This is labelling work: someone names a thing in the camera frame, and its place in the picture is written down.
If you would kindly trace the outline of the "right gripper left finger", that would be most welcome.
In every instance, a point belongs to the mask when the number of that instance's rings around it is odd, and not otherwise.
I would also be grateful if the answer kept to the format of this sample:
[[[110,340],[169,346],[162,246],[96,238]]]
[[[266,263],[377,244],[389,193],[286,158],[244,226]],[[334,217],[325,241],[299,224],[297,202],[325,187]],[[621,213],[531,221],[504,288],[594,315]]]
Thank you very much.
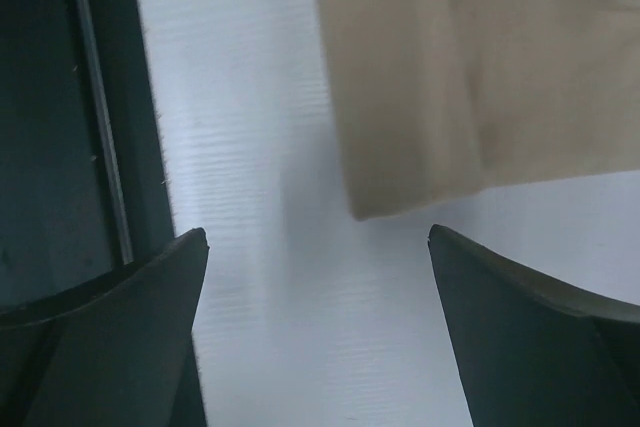
[[[4,426],[167,426],[207,267],[203,229],[1,312]]]

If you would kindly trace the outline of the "beige t shirt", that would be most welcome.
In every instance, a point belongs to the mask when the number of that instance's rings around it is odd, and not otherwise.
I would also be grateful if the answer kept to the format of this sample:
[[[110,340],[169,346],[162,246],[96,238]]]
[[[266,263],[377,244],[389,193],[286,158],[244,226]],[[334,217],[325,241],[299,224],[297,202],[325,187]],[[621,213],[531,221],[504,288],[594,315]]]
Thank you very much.
[[[317,0],[350,209],[639,166],[639,0]]]

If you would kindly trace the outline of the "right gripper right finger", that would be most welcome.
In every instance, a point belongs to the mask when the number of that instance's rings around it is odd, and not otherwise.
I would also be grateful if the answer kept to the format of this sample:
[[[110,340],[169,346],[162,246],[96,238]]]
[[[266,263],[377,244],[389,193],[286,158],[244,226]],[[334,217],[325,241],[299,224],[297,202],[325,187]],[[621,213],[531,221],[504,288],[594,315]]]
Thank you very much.
[[[636,426],[639,308],[435,225],[428,246],[476,426]]]

